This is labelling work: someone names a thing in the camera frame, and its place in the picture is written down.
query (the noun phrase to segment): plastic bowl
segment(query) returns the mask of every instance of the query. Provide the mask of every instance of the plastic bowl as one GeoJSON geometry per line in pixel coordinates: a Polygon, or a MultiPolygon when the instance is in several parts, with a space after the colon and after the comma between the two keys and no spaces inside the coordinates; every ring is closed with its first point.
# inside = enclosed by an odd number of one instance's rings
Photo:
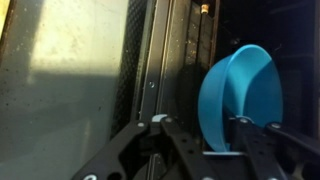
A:
{"type": "Polygon", "coordinates": [[[270,55],[257,45],[246,45],[206,75],[199,94],[198,116],[204,138],[217,152],[229,151],[224,137],[223,108],[249,117],[264,127],[282,121],[282,92],[270,55]]]}

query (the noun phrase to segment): black metal bracket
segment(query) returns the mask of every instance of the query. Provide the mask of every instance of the black metal bracket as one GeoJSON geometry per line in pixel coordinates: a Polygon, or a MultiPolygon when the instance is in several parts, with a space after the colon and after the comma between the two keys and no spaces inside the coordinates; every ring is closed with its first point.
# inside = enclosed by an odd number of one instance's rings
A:
{"type": "MultiPolygon", "coordinates": [[[[129,123],[76,173],[73,180],[93,180],[86,179],[88,177],[96,180],[133,179],[147,162],[146,157],[155,153],[166,157],[167,167],[178,167],[183,171],[183,179],[217,179],[191,136],[182,132],[172,118],[166,118],[160,123],[129,123]]],[[[168,171],[161,179],[174,176],[168,171]]]]}
{"type": "MultiPolygon", "coordinates": [[[[240,154],[203,155],[175,119],[166,117],[159,123],[131,122],[81,168],[73,180],[133,179],[142,166],[148,169],[146,164],[155,154],[161,156],[164,164],[156,174],[157,180],[290,179],[290,172],[284,171],[277,156],[279,147],[288,146],[298,149],[300,159],[319,163],[320,143],[279,123],[262,129],[247,119],[238,118],[230,121],[228,132],[231,150],[240,154]]],[[[307,174],[305,179],[318,179],[318,167],[311,167],[315,169],[312,172],[311,168],[303,171],[307,174]]],[[[154,179],[145,172],[145,176],[139,173],[139,179],[154,179]]]]}

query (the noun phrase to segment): screw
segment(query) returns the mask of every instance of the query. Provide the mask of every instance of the screw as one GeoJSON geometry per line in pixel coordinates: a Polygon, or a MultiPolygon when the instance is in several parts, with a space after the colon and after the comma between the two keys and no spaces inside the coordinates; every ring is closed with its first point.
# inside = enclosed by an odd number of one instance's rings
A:
{"type": "Polygon", "coordinates": [[[281,125],[278,124],[278,123],[272,123],[272,124],[271,124],[271,127],[276,128],[276,129],[279,129],[279,128],[281,128],[281,125]]]}
{"type": "Polygon", "coordinates": [[[212,177],[204,177],[201,180],[214,180],[212,177]]]}
{"type": "Polygon", "coordinates": [[[150,82],[149,82],[149,87],[150,87],[150,88],[154,88],[154,86],[155,86],[155,83],[154,83],[153,81],[150,81],[150,82]]]}
{"type": "Polygon", "coordinates": [[[240,119],[240,122],[242,122],[242,123],[248,123],[248,120],[246,120],[246,119],[244,119],[244,118],[241,118],[241,119],[240,119]]]}
{"type": "Polygon", "coordinates": [[[139,127],[143,127],[144,126],[144,123],[138,123],[137,124],[139,127]]]}
{"type": "Polygon", "coordinates": [[[83,180],[97,180],[98,177],[94,174],[87,175],[83,180]]]}
{"type": "Polygon", "coordinates": [[[166,122],[172,122],[172,118],[166,118],[166,122]]]}
{"type": "Polygon", "coordinates": [[[202,4],[201,14],[208,14],[209,13],[209,6],[210,6],[210,4],[202,4]]]}

